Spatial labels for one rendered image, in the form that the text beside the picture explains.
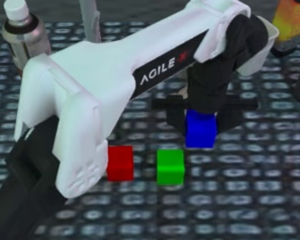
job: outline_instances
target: white plastic casing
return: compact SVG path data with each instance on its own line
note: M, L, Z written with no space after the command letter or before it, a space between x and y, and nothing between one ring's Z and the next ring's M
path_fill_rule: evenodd
M84 194L106 170L106 139L136 88L134 70L207 30L194 58L201 63L214 58L226 45L227 25L242 13L250 16L250 8L238 0L223 11L193 0L122 40L81 41L50 56L31 58L23 70L15 140L23 126L32 128L57 115L56 187L66 198Z
M23 20L29 15L25 0L5 0L3 7L7 18L12 21Z

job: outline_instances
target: bottle cap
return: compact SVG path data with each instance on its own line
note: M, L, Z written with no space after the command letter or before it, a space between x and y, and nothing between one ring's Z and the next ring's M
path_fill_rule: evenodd
M29 15L29 8L25 0L5 0L3 6L9 20L20 21Z

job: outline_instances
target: black and white patterned surface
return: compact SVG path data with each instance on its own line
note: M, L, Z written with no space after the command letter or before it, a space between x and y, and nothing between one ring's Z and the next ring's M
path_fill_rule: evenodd
M113 41L145 26L106 22L102 35ZM47 29L54 51L83 38L79 23L48 23ZM103 179L43 222L33 239L300 240L300 104L290 94L299 72L300 48L285 59L270 56L254 76L235 74L229 90L258 96L260 109L246 112L245 124L220 135L213 150L185 149L182 186L156 185L156 150L184 145L150 102L184 82L169 79L143 94L127 106L110 138L113 145L133 145L135 181ZM0 34L0 186L14 144L19 91Z

